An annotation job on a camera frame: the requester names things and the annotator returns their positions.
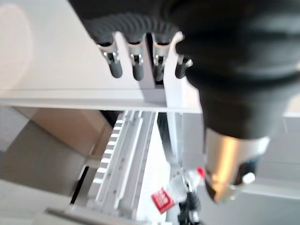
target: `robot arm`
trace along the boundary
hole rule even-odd
[[[138,45],[144,33],[154,34],[154,66],[160,66],[159,71],[163,71],[167,54],[164,46],[176,31],[183,32],[185,39],[176,50],[193,60],[186,76],[199,90],[203,109],[206,188],[217,203],[234,199],[237,190],[255,179],[257,161],[288,100],[299,89],[300,2],[70,2],[103,54],[108,49],[106,53],[117,55],[110,47],[114,31],[123,32],[130,45]],[[142,62],[142,55],[135,52],[132,57]],[[118,63],[117,57],[110,60]]]

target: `white panel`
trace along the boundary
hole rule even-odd
[[[12,107],[0,107],[0,151],[6,151],[29,119]]]
[[[183,107],[189,109],[191,113],[201,113],[198,89],[192,86],[186,77],[182,79],[182,85]]]
[[[300,164],[300,135],[276,135],[271,138],[262,161]]]
[[[216,205],[204,187],[198,193],[200,218],[208,225],[295,225],[300,220],[300,201],[293,199],[243,193],[233,202]]]
[[[167,120],[172,156],[175,162],[179,163],[183,149],[182,117],[176,112],[167,112]]]
[[[183,152],[202,153],[203,118],[202,114],[184,113],[183,117]]]
[[[0,180],[0,218],[33,219],[47,207],[67,207],[71,197]]]
[[[193,170],[197,167],[204,166],[203,154],[200,153],[183,153],[182,166],[186,170]]]
[[[62,217],[58,217],[55,215],[41,213],[39,214],[32,225],[82,225],[80,222],[76,222],[74,220],[64,219]]]
[[[286,119],[286,117],[283,116],[278,121],[278,127],[277,127],[277,130],[275,132],[275,135],[285,135],[287,133],[287,127],[286,127],[285,119]]]
[[[182,40],[182,33],[176,33],[173,41],[170,44],[170,51],[165,62],[164,87],[166,92],[167,104],[170,108],[182,108],[182,85],[183,80],[175,77],[175,69],[178,59],[178,54],[175,50],[177,42]]]
[[[164,91],[160,90],[143,90],[152,94],[153,101],[145,102],[141,99],[139,90],[111,90],[111,91],[95,91],[83,93],[82,91],[66,91],[67,93],[58,91],[16,91],[6,93],[0,90],[0,105],[16,105],[23,107],[43,107],[43,108],[73,108],[73,109],[103,109],[103,110],[142,110],[142,111],[160,111],[168,110],[165,103]],[[106,99],[95,99],[95,97],[104,96]]]
[[[0,89],[140,88],[121,34],[116,34],[116,41],[123,76],[115,79],[66,0],[4,2],[8,1],[0,2],[0,68],[6,79]],[[154,88],[154,83],[148,80],[143,86]]]
[[[150,196],[168,183],[170,178],[170,165],[165,158],[157,126],[157,117],[154,123],[149,152],[144,168],[145,172],[142,180],[140,199],[136,211],[136,220],[162,223],[165,221],[166,213],[160,214],[158,212]]]
[[[300,164],[259,162],[258,178],[300,182]]]
[[[300,94],[294,96],[285,111],[286,116],[300,116]]]
[[[300,117],[285,117],[288,134],[300,134]]]
[[[31,220],[27,219],[1,219],[0,224],[3,225],[32,225]]]
[[[300,182],[256,178],[243,192],[254,195],[289,198],[300,201]]]

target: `white surface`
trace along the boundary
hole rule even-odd
[[[125,162],[123,164],[123,169],[121,171],[120,183],[117,188],[116,199],[115,199],[115,203],[114,203],[115,209],[118,208],[120,200],[124,197],[130,171],[135,169],[132,167],[132,162],[133,162],[133,158],[135,156],[136,146],[138,143],[142,124],[143,124],[143,119],[136,118],[133,131],[130,134],[131,140],[130,140],[130,143],[128,146],[128,152],[125,156]]]
[[[154,123],[136,219],[139,221],[164,222],[166,213],[159,213],[150,196],[168,183],[170,178],[170,165],[165,158],[163,144],[157,126],[157,116]]]
[[[32,225],[83,225],[82,223],[78,223],[72,220],[67,220],[60,218],[55,215],[41,213],[35,218]]]
[[[144,78],[138,82],[124,38],[116,33],[123,76],[113,78],[66,0],[0,0],[0,31],[2,104],[62,107],[59,99],[70,100],[65,107],[78,99],[101,99],[98,108],[109,107],[106,101],[113,99],[116,106],[120,99],[134,105],[165,103],[154,86],[149,54],[144,54]]]
[[[0,151],[6,151],[29,119],[12,107],[0,106]]]
[[[178,59],[175,45],[181,40],[182,33],[178,32],[170,44],[169,54],[165,62],[164,88],[166,101],[169,108],[182,107],[184,101],[182,95],[184,79],[177,79],[175,77],[175,69]]]
[[[285,116],[300,116],[300,95],[296,95],[290,100]]]
[[[121,125],[115,125],[113,128],[113,132],[117,133],[119,137],[116,139],[117,143],[116,145],[108,145],[107,149],[112,149],[113,153],[110,156],[110,162],[106,164],[105,166],[101,166],[102,168],[106,168],[107,172],[103,174],[103,182],[101,183],[99,188],[93,187],[94,184],[92,184],[91,189],[89,190],[89,203],[88,207],[91,209],[96,209],[98,211],[104,211],[104,213],[113,213],[118,214],[118,211],[114,210],[114,200],[115,200],[115,194],[113,193],[113,190],[111,187],[117,188],[119,184],[120,179],[120,157],[124,157],[126,154],[126,148],[124,151],[122,146],[125,145],[126,141],[130,139],[126,139],[126,134],[130,134],[130,131],[132,130],[132,124],[130,124],[130,118],[131,115],[134,114],[134,112],[124,112],[124,115],[119,115],[118,119],[120,117],[124,121]],[[96,192],[96,198],[92,197],[93,192]]]
[[[258,166],[257,179],[235,201],[216,205],[205,188],[199,187],[200,218],[207,225],[281,225],[299,224],[300,159],[297,137],[282,131],[270,141],[269,149]],[[203,121],[199,114],[183,114],[183,166],[204,166]],[[176,221],[174,208],[168,218]]]
[[[86,208],[82,208],[79,206],[69,206],[66,210],[58,210],[53,209],[59,215],[67,216],[72,220],[64,220],[60,217],[49,216],[49,214],[43,214],[42,216],[38,217],[35,220],[34,225],[43,225],[43,220],[47,222],[51,220],[53,224],[61,224],[61,225],[76,225],[78,223],[74,221],[81,220],[83,223],[80,224],[99,224],[99,225],[172,225],[170,223],[152,223],[152,222],[139,222],[139,221],[132,221],[125,218],[119,218],[114,216],[109,216],[103,213],[95,212]]]
[[[177,112],[167,112],[168,129],[172,154],[176,163],[180,163],[182,154],[182,116]]]
[[[138,208],[139,201],[143,198],[142,184],[146,182],[147,179],[151,179],[151,177],[145,175],[145,173],[147,173],[145,167],[148,162],[148,155],[151,154],[149,150],[151,142],[153,141],[152,139],[154,138],[155,140],[155,137],[151,134],[153,134],[154,126],[156,125],[156,116],[156,113],[142,112],[143,125],[139,135],[138,145],[136,146],[137,151],[131,165],[132,170],[127,182],[127,191],[119,205],[119,209],[131,209],[134,211],[134,214],[138,214],[136,209]]]
[[[28,224],[47,207],[67,207],[71,198],[0,180],[0,224]]]

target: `plastic bottle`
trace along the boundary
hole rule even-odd
[[[173,177],[165,187],[151,195],[158,211],[164,213],[175,204],[185,201],[187,192],[196,190],[204,176],[204,169],[198,167]]]

